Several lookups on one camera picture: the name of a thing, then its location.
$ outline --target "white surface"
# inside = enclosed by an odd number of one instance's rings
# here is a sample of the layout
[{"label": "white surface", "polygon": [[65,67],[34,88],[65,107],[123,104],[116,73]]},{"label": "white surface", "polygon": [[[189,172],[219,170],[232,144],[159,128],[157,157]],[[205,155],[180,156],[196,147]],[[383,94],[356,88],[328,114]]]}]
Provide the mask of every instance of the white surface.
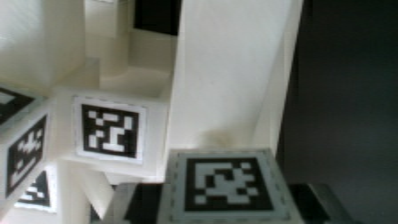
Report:
[{"label": "white surface", "polygon": [[290,17],[283,34],[283,41],[280,43],[276,61],[273,65],[271,81],[267,85],[262,114],[253,138],[255,146],[271,148],[274,154],[278,151],[280,142],[301,12],[303,0],[296,0],[292,1],[290,5]]},{"label": "white surface", "polygon": [[2,1],[0,78],[49,90],[84,64],[82,0]]},{"label": "white surface", "polygon": [[84,66],[72,72],[72,74],[59,81],[58,86],[74,86],[81,88],[100,87],[100,60],[86,59]]},{"label": "white surface", "polygon": [[120,76],[102,77],[102,89],[159,98],[168,88],[169,80],[171,71],[168,73],[155,69],[130,67],[129,72]]},{"label": "white surface", "polygon": [[171,74],[175,71],[178,37],[134,29],[130,35],[130,65]]},{"label": "white surface", "polygon": [[185,0],[169,148],[253,144],[294,2]]},{"label": "white surface", "polygon": [[81,183],[98,216],[104,219],[114,197],[114,190],[109,184],[107,176],[104,173],[84,168],[79,169],[77,172],[77,181]]},{"label": "white surface", "polygon": [[88,33],[88,56],[100,59],[102,76],[118,76],[129,71],[129,35],[113,38]]},{"label": "white surface", "polygon": [[90,223],[90,201],[77,183],[77,172],[81,165],[59,161],[59,224]]}]

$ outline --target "white block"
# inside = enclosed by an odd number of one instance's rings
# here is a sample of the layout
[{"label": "white block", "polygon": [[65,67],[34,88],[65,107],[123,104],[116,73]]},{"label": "white block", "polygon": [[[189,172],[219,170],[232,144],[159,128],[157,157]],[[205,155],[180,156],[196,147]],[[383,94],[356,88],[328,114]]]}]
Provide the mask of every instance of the white block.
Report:
[{"label": "white block", "polygon": [[[24,102],[24,92],[2,86],[2,92],[13,94],[15,100],[2,105],[2,116],[17,113],[6,121],[0,135],[0,219],[11,209],[24,191],[43,171],[50,146],[50,102],[33,97],[31,105]],[[20,111],[10,109],[26,105]]]},{"label": "white block", "polygon": [[271,150],[173,150],[159,224],[301,224]]},{"label": "white block", "polygon": [[162,175],[168,106],[105,91],[56,91],[58,154],[91,169],[143,178]]},{"label": "white block", "polygon": [[100,87],[100,60],[97,58],[86,59],[84,66],[58,82],[58,86],[75,86],[79,88]]}]

